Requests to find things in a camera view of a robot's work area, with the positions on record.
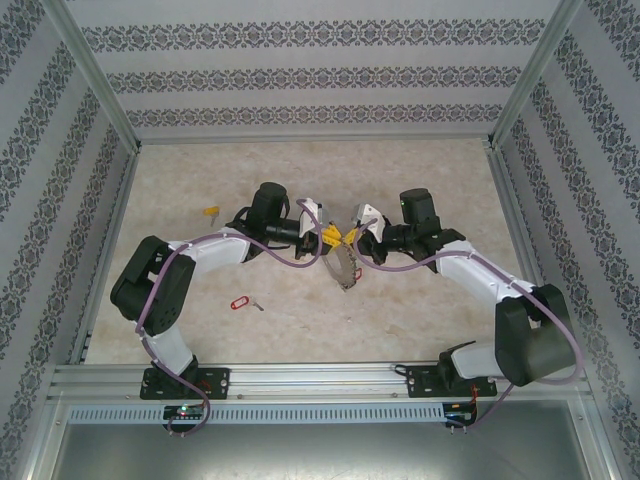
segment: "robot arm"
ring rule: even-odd
[[[322,205],[311,199],[305,206],[321,218]],[[313,231],[314,223],[303,212],[299,220],[286,218],[289,201],[286,190],[275,183],[264,183],[256,192],[251,207],[245,207],[235,219],[219,230],[220,234],[242,234],[268,245],[270,241],[295,245],[296,258],[328,248]],[[249,240],[216,237],[197,244],[164,242],[157,237],[145,238],[131,257],[111,291],[111,302],[131,321],[140,318],[154,286],[152,275],[158,275],[169,256],[189,245],[170,264],[158,288],[152,308],[144,321],[143,339],[155,358],[176,375],[193,383],[197,359],[185,344],[176,324],[182,311],[191,280],[225,265],[241,264],[262,252]]]
[[[550,309],[571,330],[562,293],[553,285],[537,287],[507,273],[480,255],[463,235],[443,230],[435,213],[433,199],[424,188],[400,194],[404,224],[391,225],[371,205],[359,205],[354,221],[372,224],[358,241],[362,253],[380,265],[390,251],[411,256],[416,261],[447,251],[467,252],[428,263],[435,273],[452,279],[495,313],[495,341],[453,347],[440,354],[440,373],[445,384],[476,377],[506,377],[524,386],[562,368],[573,365],[574,353],[562,332],[514,285]],[[482,258],[508,277],[505,282],[494,272],[470,258]]]

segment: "beige floor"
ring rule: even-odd
[[[518,274],[504,216],[480,140],[317,142],[146,146],[118,237],[87,363],[147,363],[109,291],[140,240],[194,238],[211,231],[202,209],[222,209],[216,227],[245,205],[263,181],[283,184],[292,200],[323,203],[347,230],[353,206],[368,201],[395,223],[398,194],[427,187],[444,227]],[[294,206],[292,216],[299,209]],[[292,251],[283,255],[293,257]],[[389,265],[406,264],[399,254]],[[265,308],[237,311],[250,295]],[[471,339],[490,338],[492,312],[430,270],[364,270],[348,292],[322,263],[287,268],[267,255],[225,267],[193,284],[180,317],[201,362],[356,362],[428,360]]]

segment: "wall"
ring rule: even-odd
[[[558,0],[77,0],[142,140],[488,134]]]
[[[503,145],[545,280],[571,301],[625,478],[640,477],[639,7],[581,6]]]
[[[42,6],[0,1],[0,479],[66,363],[131,156]]]

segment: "key tag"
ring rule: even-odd
[[[246,305],[249,305],[249,297],[243,295],[240,298],[236,298],[233,302],[231,302],[231,310],[237,310]]]

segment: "bracket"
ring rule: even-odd
[[[489,382],[488,377],[461,379],[448,387],[437,365],[396,365],[394,371],[407,379],[409,398],[471,397],[474,385],[478,397],[495,397],[498,394],[495,382]]]
[[[195,381],[196,387],[207,394],[210,400],[226,400],[229,392],[231,370],[228,368],[198,367]],[[189,389],[185,394],[182,385],[175,381],[167,382],[167,375],[157,368],[147,368],[142,377],[140,398],[142,400],[198,400],[201,397]]]

